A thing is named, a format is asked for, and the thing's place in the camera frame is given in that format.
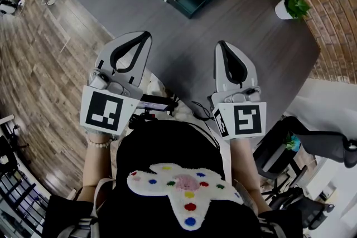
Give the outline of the person's right forearm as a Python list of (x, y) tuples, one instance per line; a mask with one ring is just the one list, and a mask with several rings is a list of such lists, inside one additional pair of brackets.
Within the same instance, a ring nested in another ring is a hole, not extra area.
[(247, 138), (230, 140), (231, 173), (248, 192), (258, 213), (271, 211), (260, 192), (260, 176), (258, 174), (251, 144)]

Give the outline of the black metal rack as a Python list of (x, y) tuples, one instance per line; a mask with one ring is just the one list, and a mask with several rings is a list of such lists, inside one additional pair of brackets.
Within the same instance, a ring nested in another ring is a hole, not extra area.
[(49, 199), (23, 172), (0, 174), (0, 222), (20, 238), (40, 238)]

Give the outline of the teal potted plant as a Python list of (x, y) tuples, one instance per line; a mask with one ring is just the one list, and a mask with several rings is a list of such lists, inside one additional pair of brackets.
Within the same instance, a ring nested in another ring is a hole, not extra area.
[(288, 133), (284, 141), (284, 146), (287, 150), (298, 152), (301, 146), (301, 141), (296, 135), (290, 135), (290, 133)]

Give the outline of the person's legs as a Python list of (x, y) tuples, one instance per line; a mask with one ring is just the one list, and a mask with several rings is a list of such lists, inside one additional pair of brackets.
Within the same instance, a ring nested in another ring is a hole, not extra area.
[(175, 107), (174, 111), (153, 111), (154, 115), (158, 119), (172, 119), (194, 124), (197, 124), (199, 120), (202, 122), (212, 120), (212, 117), (209, 115), (209, 111), (205, 109), (200, 103), (194, 102), (194, 104), (203, 108), (205, 115), (199, 115), (198, 113), (192, 111), (171, 90), (167, 89), (164, 84), (156, 76), (154, 76), (154, 74), (150, 75), (146, 94), (168, 98), (178, 103), (178, 106)]

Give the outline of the black chest-mounted device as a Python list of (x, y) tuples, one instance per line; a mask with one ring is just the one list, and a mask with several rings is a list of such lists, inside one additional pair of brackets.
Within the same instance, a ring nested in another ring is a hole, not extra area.
[(147, 121), (157, 120), (158, 118), (152, 113), (153, 111), (169, 112), (169, 114), (172, 115), (177, 107), (178, 101), (176, 95), (173, 98), (164, 98), (144, 94), (137, 105), (137, 109), (141, 112), (139, 114), (132, 114), (128, 123), (128, 128), (134, 130), (136, 127), (139, 127)]

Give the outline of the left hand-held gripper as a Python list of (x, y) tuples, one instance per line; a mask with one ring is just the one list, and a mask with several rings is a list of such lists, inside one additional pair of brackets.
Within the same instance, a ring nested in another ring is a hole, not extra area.
[[(99, 132), (121, 135), (136, 110), (143, 91), (138, 88), (152, 46), (147, 31), (121, 35), (101, 50), (90, 79), (83, 87), (80, 125)], [(127, 67), (117, 65), (127, 60)], [(125, 77), (128, 82), (117, 77)]]

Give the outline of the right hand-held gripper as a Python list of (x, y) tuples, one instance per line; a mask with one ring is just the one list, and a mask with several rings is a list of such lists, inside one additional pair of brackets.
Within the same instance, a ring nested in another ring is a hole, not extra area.
[(211, 101), (220, 136), (230, 140), (265, 135), (267, 103), (260, 100), (254, 63), (223, 40), (215, 48), (214, 62), (217, 93), (212, 94)]

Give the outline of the black mesh office chair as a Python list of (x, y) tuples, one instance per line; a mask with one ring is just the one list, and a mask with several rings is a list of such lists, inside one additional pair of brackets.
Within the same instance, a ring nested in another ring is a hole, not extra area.
[(293, 116), (285, 117), (282, 123), (300, 140), (307, 153), (343, 163), (346, 168), (357, 165), (357, 140), (339, 132), (310, 131)]

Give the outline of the person's black shirt torso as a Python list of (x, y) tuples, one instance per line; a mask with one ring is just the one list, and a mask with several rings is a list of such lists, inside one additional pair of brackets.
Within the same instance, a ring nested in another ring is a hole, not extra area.
[(257, 206), (200, 127), (153, 120), (125, 136), (92, 202), (51, 196), (43, 238), (303, 238), (301, 213)]

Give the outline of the green plant in white pot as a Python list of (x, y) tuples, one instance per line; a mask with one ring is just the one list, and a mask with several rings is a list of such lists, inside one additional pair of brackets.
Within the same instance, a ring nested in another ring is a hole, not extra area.
[(282, 20), (303, 19), (310, 6), (305, 0), (281, 0), (275, 7), (275, 13)]

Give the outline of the person's left forearm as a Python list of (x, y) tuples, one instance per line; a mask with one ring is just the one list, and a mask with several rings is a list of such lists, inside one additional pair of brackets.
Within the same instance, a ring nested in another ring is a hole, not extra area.
[(112, 175), (111, 141), (112, 136), (108, 134), (88, 134), (80, 201), (92, 202), (99, 181)]

